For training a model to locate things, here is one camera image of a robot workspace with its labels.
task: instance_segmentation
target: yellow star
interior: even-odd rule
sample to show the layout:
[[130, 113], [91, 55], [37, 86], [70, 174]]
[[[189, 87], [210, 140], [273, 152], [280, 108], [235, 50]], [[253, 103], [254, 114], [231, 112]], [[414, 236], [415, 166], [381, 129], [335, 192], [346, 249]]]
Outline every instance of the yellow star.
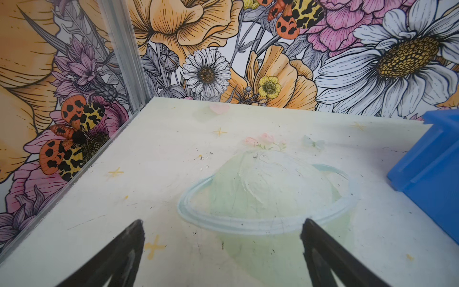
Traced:
[[357, 122], [355, 122], [355, 124], [351, 125], [351, 127], [359, 129], [359, 130], [365, 130], [365, 126], [364, 125], [360, 125]]
[[120, 168], [118, 168], [117, 170], [115, 171], [109, 171], [108, 173], [112, 174], [112, 177], [115, 177], [117, 176], [118, 174], [123, 174], [124, 171], [119, 171]]
[[148, 260], [152, 260], [153, 259], [153, 256], [155, 256], [155, 250], [161, 250], [161, 249], [164, 249], [166, 248], [166, 245], [158, 245], [158, 240], [159, 240], [159, 235], [156, 235], [156, 238], [155, 238], [155, 242], [153, 242], [153, 244], [151, 243], [147, 243], [145, 244], [145, 249], [151, 249], [151, 252], [150, 254], [148, 254]]
[[218, 130], [213, 131], [214, 133], [218, 134], [218, 137], [220, 137], [221, 134], [226, 134], [226, 131], [222, 131], [222, 128], [219, 128]]

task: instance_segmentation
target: blue plastic bin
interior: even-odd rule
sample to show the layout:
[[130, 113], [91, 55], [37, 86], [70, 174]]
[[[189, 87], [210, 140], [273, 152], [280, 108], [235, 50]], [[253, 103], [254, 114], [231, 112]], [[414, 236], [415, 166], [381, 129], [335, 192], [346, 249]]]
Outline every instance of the blue plastic bin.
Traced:
[[433, 126], [387, 177], [459, 243], [459, 110], [423, 118]]

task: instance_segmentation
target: yellow and black wing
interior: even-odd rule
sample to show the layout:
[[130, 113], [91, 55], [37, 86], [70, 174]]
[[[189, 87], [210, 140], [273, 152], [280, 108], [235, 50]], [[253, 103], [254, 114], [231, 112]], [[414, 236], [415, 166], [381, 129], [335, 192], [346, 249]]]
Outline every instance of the yellow and black wing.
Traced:
[[77, 144], [72, 145], [58, 165], [59, 175], [65, 181], [70, 181], [83, 167], [83, 149]]
[[318, 0], [294, 0], [292, 16], [298, 28], [309, 29], [324, 18], [324, 9]]
[[83, 113], [80, 117], [80, 129], [89, 131], [97, 126], [104, 117], [105, 109], [98, 103], [89, 103], [83, 107]]

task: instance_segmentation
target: butterfly illustration on table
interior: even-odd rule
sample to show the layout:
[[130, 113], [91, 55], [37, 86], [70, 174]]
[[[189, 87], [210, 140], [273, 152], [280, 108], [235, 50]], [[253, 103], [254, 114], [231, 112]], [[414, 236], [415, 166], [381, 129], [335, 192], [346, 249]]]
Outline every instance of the butterfly illustration on table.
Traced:
[[46, 175], [59, 170], [65, 181], [70, 181], [83, 167], [83, 148], [88, 140], [87, 132], [104, 116], [105, 109], [98, 103], [86, 103], [81, 96], [72, 96], [62, 104], [61, 115], [69, 125], [55, 124], [50, 127], [63, 140], [53, 139], [40, 149], [39, 163]]
[[[282, 15], [277, 20], [277, 34], [284, 39], [295, 39], [300, 34], [300, 29], [309, 29], [324, 18], [324, 9], [318, 0], [277, 0], [269, 10], [268, 21], [274, 20], [279, 13]], [[268, 6], [273, 0], [258, 0], [262, 6]]]

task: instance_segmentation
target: large white daisy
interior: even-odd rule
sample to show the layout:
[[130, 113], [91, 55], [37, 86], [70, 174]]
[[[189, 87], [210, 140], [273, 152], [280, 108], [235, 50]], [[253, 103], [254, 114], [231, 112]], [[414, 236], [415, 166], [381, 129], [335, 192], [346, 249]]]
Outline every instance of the large white daisy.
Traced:
[[220, 100], [231, 79], [230, 63], [215, 49], [202, 49], [185, 59], [183, 78], [186, 86], [205, 101]]
[[408, 17], [387, 12], [382, 25], [360, 26], [364, 47], [328, 59], [314, 80], [324, 90], [317, 110], [390, 117], [411, 114], [421, 100], [436, 105], [456, 92], [456, 72], [437, 56], [459, 63], [459, 9], [435, 20], [438, 2], [417, 0]]

